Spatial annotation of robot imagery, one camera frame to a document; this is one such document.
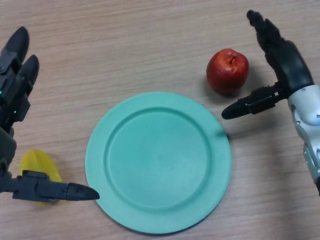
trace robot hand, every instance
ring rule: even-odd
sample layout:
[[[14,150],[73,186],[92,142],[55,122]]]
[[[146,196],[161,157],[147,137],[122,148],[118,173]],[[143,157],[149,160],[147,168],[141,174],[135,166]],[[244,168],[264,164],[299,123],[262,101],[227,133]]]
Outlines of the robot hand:
[[[30,107],[28,97],[39,72],[39,61],[35,55],[23,64],[28,48],[28,31],[20,27],[0,54],[0,193],[10,192],[14,199],[44,203],[58,199],[99,199],[99,194],[88,186],[53,182],[44,172],[25,170],[22,175],[12,178],[8,171],[17,148],[13,124],[24,120]]]
[[[320,87],[295,44],[281,37],[279,30],[259,12],[248,11],[247,18],[256,30],[257,41],[273,68],[277,82],[254,90],[222,112],[224,119],[257,114],[287,99],[298,135],[303,139],[304,158],[320,194]]]

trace table surface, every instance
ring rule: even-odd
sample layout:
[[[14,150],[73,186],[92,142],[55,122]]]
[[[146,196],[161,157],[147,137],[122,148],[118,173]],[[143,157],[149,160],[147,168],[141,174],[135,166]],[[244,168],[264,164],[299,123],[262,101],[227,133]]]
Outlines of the table surface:
[[[239,97],[275,82],[247,21],[249,9],[296,43],[319,83],[318,0],[0,0],[0,43],[25,26],[28,56],[40,60],[31,108],[14,125],[14,176],[23,154],[37,148],[54,158],[66,182],[87,184],[85,151],[96,123],[120,101],[150,91],[172,91],[206,106],[229,134],[233,154],[221,203],[186,231],[142,235],[113,222],[94,201],[43,207],[3,193],[0,239],[320,239],[319,196],[287,102],[223,120],[221,111],[235,99],[214,94],[205,81],[212,55],[233,48],[250,62]]]

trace red apple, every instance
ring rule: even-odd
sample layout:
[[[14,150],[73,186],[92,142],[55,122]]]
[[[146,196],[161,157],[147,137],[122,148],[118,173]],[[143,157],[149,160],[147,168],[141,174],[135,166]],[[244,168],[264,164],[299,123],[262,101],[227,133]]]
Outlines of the red apple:
[[[231,48],[217,52],[206,67],[206,79],[220,95],[236,93],[245,84],[248,73],[248,59]]]

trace apple stem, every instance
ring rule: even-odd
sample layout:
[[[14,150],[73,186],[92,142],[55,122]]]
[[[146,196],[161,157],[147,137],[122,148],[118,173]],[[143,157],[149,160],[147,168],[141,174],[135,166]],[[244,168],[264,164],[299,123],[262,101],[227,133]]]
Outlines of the apple stem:
[[[232,64],[232,62],[236,59],[236,56],[232,56],[231,60],[229,61],[229,64]]]

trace green plate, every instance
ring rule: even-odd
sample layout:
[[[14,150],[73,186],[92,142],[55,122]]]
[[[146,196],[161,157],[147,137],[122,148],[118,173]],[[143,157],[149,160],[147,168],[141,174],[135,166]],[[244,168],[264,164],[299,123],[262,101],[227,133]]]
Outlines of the green plate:
[[[170,92],[131,97],[97,124],[85,174],[102,210],[119,224],[168,234],[204,219],[231,175],[227,136],[202,105]]]

